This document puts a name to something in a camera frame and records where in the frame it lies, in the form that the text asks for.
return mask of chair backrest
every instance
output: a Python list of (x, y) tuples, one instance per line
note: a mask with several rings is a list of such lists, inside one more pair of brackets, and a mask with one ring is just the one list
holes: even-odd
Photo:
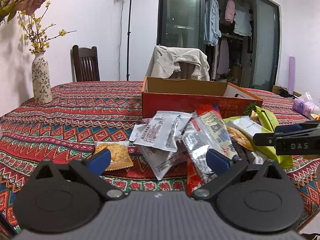
[(77, 82), (100, 81), (97, 47), (89, 49), (74, 45), (72, 56)]

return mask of patterned tablecloth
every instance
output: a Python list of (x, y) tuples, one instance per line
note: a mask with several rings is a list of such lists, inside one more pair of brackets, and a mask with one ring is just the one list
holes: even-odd
[[(94, 141), (118, 141), (129, 138), (141, 120), (141, 82), (78, 82), (52, 88), (53, 101), (36, 106), (33, 99), (0, 119), (0, 211), (20, 231), (12, 213), (16, 193), (37, 163), (51, 158), (66, 163), (74, 158), (89, 157)], [(250, 90), (264, 101), (281, 124), (305, 120), (292, 110), (292, 103), (271, 92)], [(121, 190), (185, 190), (185, 163), (172, 168), (157, 181), (145, 158), (134, 146), (129, 147), (134, 166), (110, 171), (103, 178)], [(320, 187), (316, 179), (319, 160), (294, 158), (287, 170), (305, 203), (299, 229), (320, 209)]]

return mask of tripod pole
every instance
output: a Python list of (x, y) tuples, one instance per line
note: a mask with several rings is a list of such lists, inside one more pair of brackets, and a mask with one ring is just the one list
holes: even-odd
[(130, 0), (129, 5), (129, 23), (128, 23), (128, 42), (127, 42), (127, 81), (129, 81), (129, 42), (130, 42), (130, 20), (131, 20), (131, 3), (132, 0)]

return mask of closet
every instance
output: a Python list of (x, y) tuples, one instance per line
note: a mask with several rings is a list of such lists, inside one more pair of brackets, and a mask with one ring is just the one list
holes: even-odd
[(279, 29), (269, 0), (159, 0), (157, 44), (201, 49), (215, 81), (271, 90)]

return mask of glass panel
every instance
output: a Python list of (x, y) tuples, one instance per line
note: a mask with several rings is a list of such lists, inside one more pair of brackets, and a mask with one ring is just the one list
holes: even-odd
[(166, 0), (161, 45), (198, 48), (200, 0)]
[(272, 70), (275, 67), (276, 10), (257, 0), (257, 53), (252, 80), (255, 89), (269, 90)]

